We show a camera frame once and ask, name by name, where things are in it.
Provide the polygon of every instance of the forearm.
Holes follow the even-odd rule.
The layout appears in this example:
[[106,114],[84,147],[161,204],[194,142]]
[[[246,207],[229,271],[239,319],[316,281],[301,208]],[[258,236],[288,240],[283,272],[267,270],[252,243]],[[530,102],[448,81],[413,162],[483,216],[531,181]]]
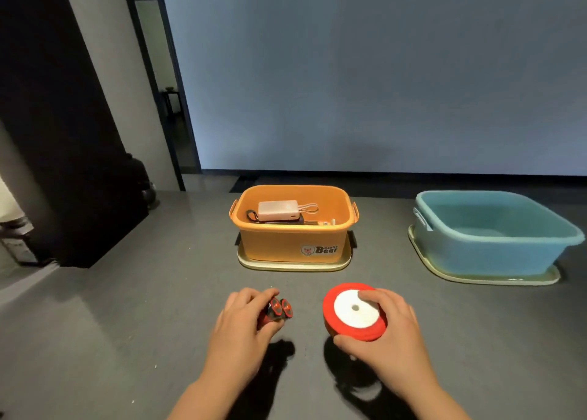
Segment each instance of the forearm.
[[167,420],[223,420],[238,397],[222,382],[200,377],[181,395]]
[[439,385],[418,391],[406,401],[420,420],[471,420]]

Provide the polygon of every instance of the white spool center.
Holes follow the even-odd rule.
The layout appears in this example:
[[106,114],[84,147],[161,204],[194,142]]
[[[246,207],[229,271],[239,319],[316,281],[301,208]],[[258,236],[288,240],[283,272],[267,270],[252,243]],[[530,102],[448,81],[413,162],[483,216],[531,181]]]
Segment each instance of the white spool center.
[[334,300],[334,313],[346,325],[364,329],[378,320],[379,307],[360,299],[358,290],[345,290]]

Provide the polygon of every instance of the bear logo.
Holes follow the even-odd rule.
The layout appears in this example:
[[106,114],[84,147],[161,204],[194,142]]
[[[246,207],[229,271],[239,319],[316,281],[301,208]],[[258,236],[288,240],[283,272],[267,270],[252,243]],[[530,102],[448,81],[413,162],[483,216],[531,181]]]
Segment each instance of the bear logo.
[[303,246],[301,248],[302,254],[304,256],[310,256],[312,254],[314,254],[314,252],[316,251],[316,247],[313,246]]

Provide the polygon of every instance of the beige tray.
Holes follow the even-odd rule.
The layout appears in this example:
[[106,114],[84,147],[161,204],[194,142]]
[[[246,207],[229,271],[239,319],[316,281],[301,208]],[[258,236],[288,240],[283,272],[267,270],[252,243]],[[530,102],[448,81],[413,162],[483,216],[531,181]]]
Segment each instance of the beige tray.
[[346,237],[345,246],[342,249],[341,258],[336,262],[277,262],[256,261],[246,256],[242,242],[238,245],[238,261],[246,268],[266,271],[337,271],[349,265],[353,257],[353,249],[350,246],[349,237]]
[[550,285],[556,283],[561,279],[561,273],[558,271],[556,266],[552,265],[548,267],[546,272],[540,275],[516,275],[516,276],[475,276],[475,275],[454,275],[446,271],[439,270],[432,263],[424,257],[418,244],[415,242],[415,230],[414,225],[410,225],[407,229],[408,237],[414,250],[418,253],[418,256],[426,266],[428,270],[437,276],[440,276],[447,281],[453,281],[455,283],[466,283],[466,284],[487,284],[487,285]]

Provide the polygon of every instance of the orange plastic basket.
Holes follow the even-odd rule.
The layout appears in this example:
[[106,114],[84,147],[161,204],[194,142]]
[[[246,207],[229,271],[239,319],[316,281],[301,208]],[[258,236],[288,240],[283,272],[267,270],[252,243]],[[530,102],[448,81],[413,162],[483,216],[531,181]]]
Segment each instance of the orange plastic basket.
[[[259,202],[296,200],[298,205],[315,203],[316,214],[304,214],[306,221],[326,221],[329,225],[256,224],[247,210],[257,210]],[[341,258],[346,232],[359,220],[356,204],[337,187],[318,185],[258,185],[247,189],[232,203],[228,212],[241,231],[246,255],[257,261],[335,262]]]

